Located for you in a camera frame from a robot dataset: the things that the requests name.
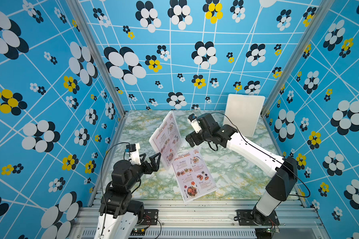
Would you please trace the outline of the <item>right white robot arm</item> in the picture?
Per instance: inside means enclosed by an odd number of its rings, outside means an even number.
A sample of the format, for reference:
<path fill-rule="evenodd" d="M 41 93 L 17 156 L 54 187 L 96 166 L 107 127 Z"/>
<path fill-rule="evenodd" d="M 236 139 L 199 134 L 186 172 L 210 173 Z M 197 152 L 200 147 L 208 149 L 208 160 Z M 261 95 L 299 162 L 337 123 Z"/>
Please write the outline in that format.
<path fill-rule="evenodd" d="M 275 209 L 291 195 L 298 181 L 297 161 L 293 157 L 283 157 L 274 154 L 241 134 L 233 123 L 220 126 L 210 113 L 197 117 L 191 114 L 187 118 L 193 128 L 185 140 L 191 147 L 207 142 L 218 147 L 230 149 L 254 163 L 271 178 L 265 187 L 265 192 L 251 210 L 247 219 L 254 224 L 264 225 L 270 216 L 275 215 Z"/>

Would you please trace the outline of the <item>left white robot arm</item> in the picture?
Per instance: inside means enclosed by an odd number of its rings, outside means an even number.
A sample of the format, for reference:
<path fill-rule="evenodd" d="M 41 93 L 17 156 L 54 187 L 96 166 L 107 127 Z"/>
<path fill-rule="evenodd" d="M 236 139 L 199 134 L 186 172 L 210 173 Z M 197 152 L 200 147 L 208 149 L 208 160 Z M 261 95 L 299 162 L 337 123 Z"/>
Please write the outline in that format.
<path fill-rule="evenodd" d="M 144 203 L 132 199 L 135 184 L 142 182 L 142 176 L 157 172 L 161 154 L 157 153 L 145 160 L 140 155 L 141 164 L 120 160 L 114 164 L 112 180 L 102 194 L 96 239 L 127 239 L 132 229 L 144 218 Z"/>

